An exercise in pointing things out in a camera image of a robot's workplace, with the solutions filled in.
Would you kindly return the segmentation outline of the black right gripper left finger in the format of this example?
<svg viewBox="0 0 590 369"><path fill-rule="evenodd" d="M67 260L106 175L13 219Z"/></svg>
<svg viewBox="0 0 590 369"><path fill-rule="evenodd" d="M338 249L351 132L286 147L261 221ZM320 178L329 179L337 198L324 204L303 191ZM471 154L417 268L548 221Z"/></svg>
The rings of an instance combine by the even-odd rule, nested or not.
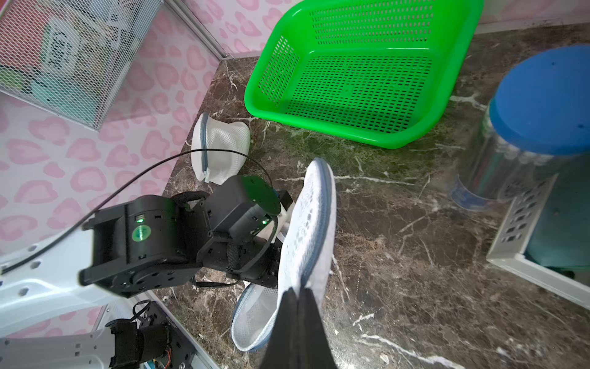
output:
<svg viewBox="0 0 590 369"><path fill-rule="evenodd" d="M284 292L277 318L261 362L262 369L298 368L297 353L298 299L290 288Z"/></svg>

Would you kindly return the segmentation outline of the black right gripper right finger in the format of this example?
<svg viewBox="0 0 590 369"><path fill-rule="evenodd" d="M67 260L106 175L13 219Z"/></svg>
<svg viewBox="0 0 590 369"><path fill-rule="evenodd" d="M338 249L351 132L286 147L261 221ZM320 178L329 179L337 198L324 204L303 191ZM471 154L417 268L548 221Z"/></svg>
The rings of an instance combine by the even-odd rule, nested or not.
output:
<svg viewBox="0 0 590 369"><path fill-rule="evenodd" d="M302 288L298 299L298 367L337 369L312 290Z"/></svg>

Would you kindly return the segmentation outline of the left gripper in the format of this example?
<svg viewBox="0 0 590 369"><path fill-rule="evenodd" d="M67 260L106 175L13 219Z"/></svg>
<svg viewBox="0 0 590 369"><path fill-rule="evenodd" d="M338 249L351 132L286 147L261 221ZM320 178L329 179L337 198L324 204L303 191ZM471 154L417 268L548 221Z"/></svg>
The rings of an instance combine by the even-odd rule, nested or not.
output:
<svg viewBox="0 0 590 369"><path fill-rule="evenodd" d="M209 231L196 254L196 263L234 280L276 288L282 249L279 239L269 243L253 237L242 244L224 232Z"/></svg>

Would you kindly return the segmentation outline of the white mesh laundry bag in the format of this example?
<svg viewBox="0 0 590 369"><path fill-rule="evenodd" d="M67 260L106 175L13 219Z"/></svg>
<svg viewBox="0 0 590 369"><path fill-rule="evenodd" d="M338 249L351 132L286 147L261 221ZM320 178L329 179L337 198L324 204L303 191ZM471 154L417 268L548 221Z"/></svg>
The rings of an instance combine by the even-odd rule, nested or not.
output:
<svg viewBox="0 0 590 369"><path fill-rule="evenodd" d="M221 185L242 169L250 150L250 129L242 121L225 123L204 112L195 124L191 150L196 179Z"/></svg>

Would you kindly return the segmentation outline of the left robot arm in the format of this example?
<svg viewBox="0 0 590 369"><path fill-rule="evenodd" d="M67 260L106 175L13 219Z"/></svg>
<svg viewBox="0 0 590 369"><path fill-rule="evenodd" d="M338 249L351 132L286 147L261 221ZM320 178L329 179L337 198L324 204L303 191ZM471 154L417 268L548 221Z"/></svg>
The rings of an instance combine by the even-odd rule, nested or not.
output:
<svg viewBox="0 0 590 369"><path fill-rule="evenodd" d="M149 293L193 281L203 268L231 283L277 287L279 230L291 205L270 178L235 175L214 193L103 202L70 229L1 259L4 368L197 368L207 356ZM54 315L131 301L124 318L83 335L14 338Z"/></svg>

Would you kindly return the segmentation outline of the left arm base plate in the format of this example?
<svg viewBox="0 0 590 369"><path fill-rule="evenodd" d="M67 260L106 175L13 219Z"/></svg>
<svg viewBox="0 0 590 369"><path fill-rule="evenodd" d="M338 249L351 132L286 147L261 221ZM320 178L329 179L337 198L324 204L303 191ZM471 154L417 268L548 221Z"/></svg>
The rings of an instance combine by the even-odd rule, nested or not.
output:
<svg viewBox="0 0 590 369"><path fill-rule="evenodd" d="M211 368L187 333L156 301L139 301L133 309L138 323L140 368Z"/></svg>

